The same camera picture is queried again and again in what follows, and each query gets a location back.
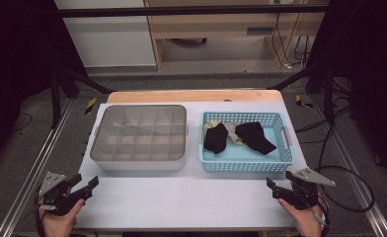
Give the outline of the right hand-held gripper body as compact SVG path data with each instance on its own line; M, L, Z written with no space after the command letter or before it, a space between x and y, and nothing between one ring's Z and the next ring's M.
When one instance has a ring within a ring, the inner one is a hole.
M293 173L296 182L291 184L291 190L280 188L280 198L286 200L298 210L318 204L318 186L334 187L336 183L318 172L304 168Z

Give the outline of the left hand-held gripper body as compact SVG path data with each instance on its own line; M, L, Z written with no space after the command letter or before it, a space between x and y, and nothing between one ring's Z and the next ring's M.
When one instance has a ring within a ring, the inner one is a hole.
M65 175L47 172L38 191L41 207L55 215L65 215L82 197L78 191L72 193Z

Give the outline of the blue perforated plastic basket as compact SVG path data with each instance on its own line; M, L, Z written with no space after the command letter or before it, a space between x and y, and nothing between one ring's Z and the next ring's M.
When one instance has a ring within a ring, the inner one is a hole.
M276 150L263 155L248 146L236 145L227 141L226 148L214 154L203 147L205 132L203 125L209 120L220 123L239 124L257 121L264 129L266 139L276 146ZM199 160L205 172L264 172L282 173L295 162L292 143L288 137L284 117L280 113L258 112L203 112L200 117L202 128L199 144Z

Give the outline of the black sock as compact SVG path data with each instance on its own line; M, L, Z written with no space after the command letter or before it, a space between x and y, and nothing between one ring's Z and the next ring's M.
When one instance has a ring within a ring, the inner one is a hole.
M266 139L264 129L257 121L237 125L235 133L243 143L263 155L276 150L276 146Z
M222 123L208 128L205 133L203 147L214 154L218 154L226 148L227 136L228 130Z

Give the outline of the grey sock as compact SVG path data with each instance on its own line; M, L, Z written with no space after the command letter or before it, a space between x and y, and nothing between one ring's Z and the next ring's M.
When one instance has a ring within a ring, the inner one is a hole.
M224 123L224 127L228 132L228 137L232 140L236 140L238 135L236 133L236 127L239 125L238 122L226 122Z

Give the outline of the person's left hand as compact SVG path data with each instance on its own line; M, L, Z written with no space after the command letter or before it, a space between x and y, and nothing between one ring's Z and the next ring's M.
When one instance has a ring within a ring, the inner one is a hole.
M45 214L43 210L39 213L42 215L41 225L45 237L70 237L74 226L77 224L77 214L82 209L85 201L79 199L70 211L62 216L51 213Z

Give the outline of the person's right hand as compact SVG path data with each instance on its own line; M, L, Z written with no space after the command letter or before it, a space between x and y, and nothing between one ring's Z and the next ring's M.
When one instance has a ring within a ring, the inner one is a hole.
M280 206L292 217L296 230L302 237L322 236L322 225L316 217L322 217L323 211L318 205L298 210L282 198L279 198L277 201Z

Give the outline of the yellow black floor tape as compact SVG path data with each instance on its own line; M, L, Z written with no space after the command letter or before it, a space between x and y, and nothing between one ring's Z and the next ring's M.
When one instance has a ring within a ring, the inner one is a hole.
M299 95L295 95L295 104L299 107L312 109L314 106L311 103L303 103Z
M91 113L92 109L94 108L95 104L96 104L96 101L97 99L96 98L91 98L86 106L86 109L85 109L85 112L84 114L85 115L88 115Z

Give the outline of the black metal stand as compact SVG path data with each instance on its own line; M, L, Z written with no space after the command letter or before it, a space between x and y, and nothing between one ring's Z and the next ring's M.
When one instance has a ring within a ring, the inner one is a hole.
M67 98L77 98L79 90L74 84L77 80L83 84L95 89L102 94L110 94L112 89L108 89L101 84L91 80L88 76L71 69L62 62L55 62L49 76L51 106L52 106L52 128L59 125L61 119L59 89L62 89Z
M301 71L295 73L286 80L269 87L269 90L281 91L301 78L309 76L305 90L312 94L324 87L324 115L330 125L335 124L333 106L333 68L329 64L313 63Z

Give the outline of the black curtain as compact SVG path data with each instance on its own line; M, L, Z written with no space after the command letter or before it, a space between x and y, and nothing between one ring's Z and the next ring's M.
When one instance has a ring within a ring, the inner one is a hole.
M34 32L47 36L67 67L86 73L64 21L27 14L56 8L54 0L0 0L0 151L22 102L49 88L47 54L37 49Z
M333 74L350 80L357 117L387 164L387 0L330 0L311 61L335 34Z

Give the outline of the white cabinet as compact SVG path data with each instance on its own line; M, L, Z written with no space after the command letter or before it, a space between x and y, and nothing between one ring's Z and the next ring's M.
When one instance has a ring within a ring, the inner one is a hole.
M54 0L59 10L144 7L143 0ZM147 18L67 18L85 67L155 66Z

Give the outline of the wooden desk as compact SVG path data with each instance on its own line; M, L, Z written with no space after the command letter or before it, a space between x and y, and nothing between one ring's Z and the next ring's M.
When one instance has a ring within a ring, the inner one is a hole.
M148 7L310 5L330 0L143 0ZM276 66L289 64L293 41L315 37L324 13L271 13L228 15L150 16L148 24L157 67L163 66L166 40L211 38L264 38Z

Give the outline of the black horizontal bar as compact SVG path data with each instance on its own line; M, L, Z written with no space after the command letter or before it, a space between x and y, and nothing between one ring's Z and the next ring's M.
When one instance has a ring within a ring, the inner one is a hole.
M327 12L329 4L310 5L241 5L241 6L186 6L108 9L57 10L62 18L91 17L138 17L138 16L183 16L224 14L271 14L271 13L321 13Z

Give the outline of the aluminium floor rail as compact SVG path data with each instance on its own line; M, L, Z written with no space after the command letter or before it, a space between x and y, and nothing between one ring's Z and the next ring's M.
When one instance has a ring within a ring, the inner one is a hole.
M0 223L0 237L11 237L13 234L20 217L27 206L29 198L33 195L36 185L39 183L39 176L44 169L61 130L64 128L73 104L74 99L65 100L60 111L60 117L57 125L49 131L49 134L44 141L44 144L40 149L30 172L25 178L13 204L5 215L3 221Z
M325 141L331 141L340 162L340 168L345 169L348 181L353 188L359 204L365 208L364 214L377 237L387 237L387 220L376 203L372 188L362 178L350 158L344 141L333 125L325 124L328 135Z

